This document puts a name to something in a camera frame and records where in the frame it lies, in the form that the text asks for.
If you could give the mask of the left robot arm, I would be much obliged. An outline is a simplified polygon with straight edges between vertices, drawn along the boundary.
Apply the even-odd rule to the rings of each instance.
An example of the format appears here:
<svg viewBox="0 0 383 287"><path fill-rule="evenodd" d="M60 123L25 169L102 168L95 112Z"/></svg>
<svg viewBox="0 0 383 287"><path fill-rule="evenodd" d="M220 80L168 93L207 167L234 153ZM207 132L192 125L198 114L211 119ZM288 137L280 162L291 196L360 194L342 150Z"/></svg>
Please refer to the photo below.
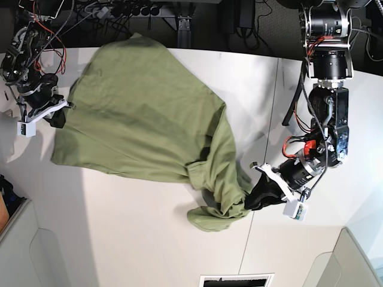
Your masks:
<svg viewBox="0 0 383 287"><path fill-rule="evenodd" d="M284 214L303 219L305 200L311 195L308 182L318 183L329 168L341 164L348 154L349 91L344 82L351 79L351 10L366 1L283 1L283 6L299 12L304 58L300 83L283 120L286 126L296 116L296 105L304 96L311 125L301 136L290 136L286 144L302 143L303 148L285 154L278 167L253 163L261 177L245 199L245 208L260 210L284 204Z"/></svg>

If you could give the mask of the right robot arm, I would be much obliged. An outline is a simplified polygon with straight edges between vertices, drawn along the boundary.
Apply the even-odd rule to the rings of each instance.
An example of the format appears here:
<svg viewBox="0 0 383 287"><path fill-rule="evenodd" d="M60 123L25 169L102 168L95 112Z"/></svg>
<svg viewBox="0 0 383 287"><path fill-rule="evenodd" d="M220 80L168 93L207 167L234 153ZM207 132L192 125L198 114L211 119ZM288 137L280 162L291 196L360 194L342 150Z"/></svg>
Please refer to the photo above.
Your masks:
<svg viewBox="0 0 383 287"><path fill-rule="evenodd" d="M21 119L18 133L30 136L36 123L44 120L56 129L66 123L65 111L72 108L64 96L58 93L58 75L66 70L66 48L60 51L52 46L61 43L59 32L51 27L57 18L63 1L19 1L16 10L16 31L1 62L1 78L19 107ZM60 58L54 72L46 72L40 63L41 55L53 52Z"/></svg>

